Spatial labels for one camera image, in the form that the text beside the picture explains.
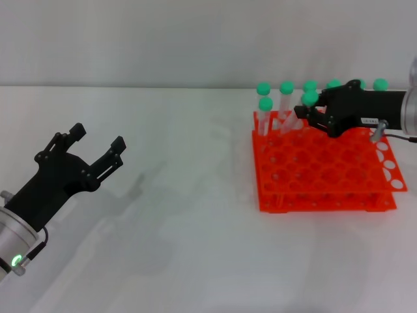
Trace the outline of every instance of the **white wall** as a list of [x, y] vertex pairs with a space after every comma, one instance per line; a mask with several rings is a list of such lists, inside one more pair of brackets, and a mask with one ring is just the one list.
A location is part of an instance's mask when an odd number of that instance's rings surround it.
[[405, 87], [416, 0], [1, 0], [0, 84]]

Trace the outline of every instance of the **robotic arm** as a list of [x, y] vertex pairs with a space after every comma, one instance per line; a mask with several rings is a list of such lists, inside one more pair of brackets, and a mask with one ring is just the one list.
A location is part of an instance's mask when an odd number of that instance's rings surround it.
[[[94, 192], [123, 165], [120, 154], [126, 145], [120, 136], [92, 165], [68, 153], [85, 134], [80, 123], [72, 127], [69, 134], [56, 133], [35, 156], [39, 165], [36, 175], [15, 196], [1, 193], [5, 207], [0, 207], [0, 281], [11, 271], [20, 276], [24, 274], [25, 266], [48, 241], [45, 225], [69, 198], [78, 192]], [[42, 229], [46, 240], [28, 253]]]
[[351, 80], [346, 85], [324, 89], [312, 107], [296, 106], [299, 119], [307, 119], [315, 127], [337, 138], [354, 127], [376, 128], [371, 141], [377, 142], [385, 129], [402, 130], [405, 134], [417, 135], [417, 59], [410, 71], [412, 87], [406, 91], [365, 91], [360, 80]]

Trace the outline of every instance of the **white tabletop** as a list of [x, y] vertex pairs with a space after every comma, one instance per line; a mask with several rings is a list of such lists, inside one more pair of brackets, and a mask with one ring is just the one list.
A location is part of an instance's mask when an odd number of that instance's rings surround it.
[[390, 140], [409, 192], [387, 213], [262, 214], [252, 90], [0, 88], [0, 188], [81, 122], [92, 163], [124, 166], [70, 199], [50, 243], [0, 285], [1, 312], [336, 313], [417, 307], [417, 145]]

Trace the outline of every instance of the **green cap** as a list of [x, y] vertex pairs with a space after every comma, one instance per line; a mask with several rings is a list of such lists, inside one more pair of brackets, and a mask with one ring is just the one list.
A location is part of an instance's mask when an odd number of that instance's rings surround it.
[[308, 108], [312, 107], [319, 100], [319, 94], [315, 91], [307, 91], [301, 97], [301, 102]]
[[375, 91], [386, 91], [388, 90], [388, 80], [384, 78], [378, 78], [373, 82], [373, 90]]
[[302, 87], [302, 90], [306, 93], [307, 91], [315, 91], [317, 89], [317, 82], [315, 80], [308, 80]]
[[366, 88], [366, 82], [365, 82], [365, 80], [363, 80], [362, 78], [357, 78], [357, 80], [360, 80], [360, 87], [362, 89], [365, 89]]
[[294, 91], [294, 83], [290, 81], [283, 82], [280, 85], [280, 91], [283, 95], [290, 95]]
[[259, 101], [259, 109], [264, 112], [269, 112], [272, 110], [272, 107], [274, 106], [274, 102], [270, 97], [262, 98]]
[[256, 88], [256, 92], [260, 96], [267, 96], [271, 92], [271, 85], [269, 83], [260, 83]]
[[341, 82], [339, 80], [331, 80], [326, 85], [327, 88], [334, 88], [339, 86], [341, 86]]

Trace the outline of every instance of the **black cable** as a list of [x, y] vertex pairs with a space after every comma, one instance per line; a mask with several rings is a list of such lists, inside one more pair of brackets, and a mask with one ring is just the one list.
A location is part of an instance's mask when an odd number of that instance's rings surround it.
[[45, 226], [43, 227], [43, 230], [44, 230], [44, 232], [45, 232], [45, 240], [44, 240], [44, 243], [45, 243], [45, 245], [46, 245], [46, 243], [48, 242], [48, 239], [50, 238], [50, 236], [49, 236], [49, 234], [48, 234], [48, 230], [46, 229], [46, 227], [45, 227]]
[[407, 140], [408, 142], [412, 142], [412, 143], [417, 143], [417, 137], [403, 137], [403, 136], [398, 136], [398, 135], [394, 135], [394, 134], [384, 134], [384, 137], [393, 137], [393, 138], [398, 138], [398, 139], [402, 139], [402, 140]]
[[39, 254], [40, 251], [42, 251], [43, 248], [45, 248], [46, 243], [48, 242], [48, 239], [50, 238], [46, 227], [43, 227], [43, 230], [45, 232], [45, 240], [41, 242], [39, 245], [37, 245], [36, 247], [34, 247], [34, 249], [26, 255], [26, 258], [28, 258], [31, 261]]

